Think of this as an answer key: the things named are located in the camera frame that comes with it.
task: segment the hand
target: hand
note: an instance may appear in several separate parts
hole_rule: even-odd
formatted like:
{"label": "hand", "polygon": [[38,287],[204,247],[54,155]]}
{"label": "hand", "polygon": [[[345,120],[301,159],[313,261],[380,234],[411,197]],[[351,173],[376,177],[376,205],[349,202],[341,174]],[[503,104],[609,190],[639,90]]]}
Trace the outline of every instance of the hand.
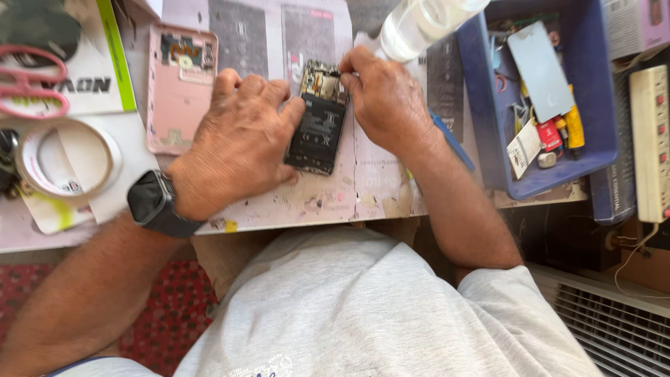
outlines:
{"label": "hand", "polygon": [[233,69],[221,71],[191,150],[167,170],[178,215],[204,221],[236,201],[297,183],[297,172],[283,157],[305,102],[292,98],[278,113],[289,97],[284,80],[242,80]]}
{"label": "hand", "polygon": [[402,161],[444,137],[423,102],[419,83],[396,62],[377,58],[364,46],[351,50],[339,67],[351,95],[354,116],[365,134]]}

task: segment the blue screwdriver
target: blue screwdriver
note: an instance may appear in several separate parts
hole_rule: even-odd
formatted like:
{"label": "blue screwdriver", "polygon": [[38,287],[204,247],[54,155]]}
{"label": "blue screwdriver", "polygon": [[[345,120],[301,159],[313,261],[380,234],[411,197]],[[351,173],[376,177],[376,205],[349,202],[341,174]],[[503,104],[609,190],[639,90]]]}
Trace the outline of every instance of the blue screwdriver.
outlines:
{"label": "blue screwdriver", "polygon": [[465,153],[463,147],[460,146],[460,143],[449,130],[449,127],[444,124],[444,121],[442,121],[442,118],[439,117],[439,115],[435,114],[431,109],[428,109],[428,111],[430,112],[430,117],[433,119],[433,123],[435,123],[435,125],[440,129],[440,131],[442,131],[442,133],[444,133],[444,138],[447,139],[447,142],[454,149],[461,161],[463,161],[463,163],[465,163],[465,165],[474,172],[475,167],[472,163],[472,160],[468,157],[468,154]]}

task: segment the red package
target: red package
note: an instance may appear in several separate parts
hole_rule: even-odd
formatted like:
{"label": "red package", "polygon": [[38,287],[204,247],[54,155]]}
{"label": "red package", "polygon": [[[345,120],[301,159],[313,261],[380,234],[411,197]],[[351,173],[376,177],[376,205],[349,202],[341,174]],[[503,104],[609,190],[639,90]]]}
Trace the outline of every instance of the red package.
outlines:
{"label": "red package", "polygon": [[552,119],[545,123],[538,124],[535,127],[537,127],[537,133],[540,135],[540,140],[542,141],[542,146],[545,152],[554,150],[563,143],[561,136],[556,129],[556,124],[554,124]]}

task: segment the packing tape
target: packing tape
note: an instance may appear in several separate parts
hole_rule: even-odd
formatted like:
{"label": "packing tape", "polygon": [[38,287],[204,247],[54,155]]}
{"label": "packing tape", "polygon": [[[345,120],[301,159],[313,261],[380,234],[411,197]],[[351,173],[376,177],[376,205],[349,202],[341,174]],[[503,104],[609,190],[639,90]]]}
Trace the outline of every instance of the packing tape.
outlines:
{"label": "packing tape", "polygon": [[[74,191],[52,183],[40,167],[38,154],[44,140],[59,127],[83,127],[92,132],[101,142],[107,155],[107,170],[99,182],[89,190]],[[57,199],[89,199],[111,186],[119,177],[123,159],[118,144],[107,132],[69,118],[55,118],[35,122],[30,125],[19,140],[19,149],[15,156],[19,175],[33,190]]]}

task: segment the man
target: man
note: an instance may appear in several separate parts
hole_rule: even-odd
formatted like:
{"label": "man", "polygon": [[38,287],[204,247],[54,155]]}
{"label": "man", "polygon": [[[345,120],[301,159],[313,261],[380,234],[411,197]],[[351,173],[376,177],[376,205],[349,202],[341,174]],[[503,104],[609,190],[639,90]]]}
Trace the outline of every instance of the man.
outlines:
{"label": "man", "polygon": [[[599,376],[433,125],[409,73],[363,47],[340,70],[367,136],[421,185],[458,290],[381,234],[289,232],[237,278],[175,376]],[[305,105],[293,98],[277,112],[287,99],[283,80],[221,72],[193,148],[167,171],[177,215],[203,221],[296,182],[282,158]],[[127,213],[106,226],[25,304],[0,355],[0,377],[152,376],[120,358],[115,344],[179,244]]]}

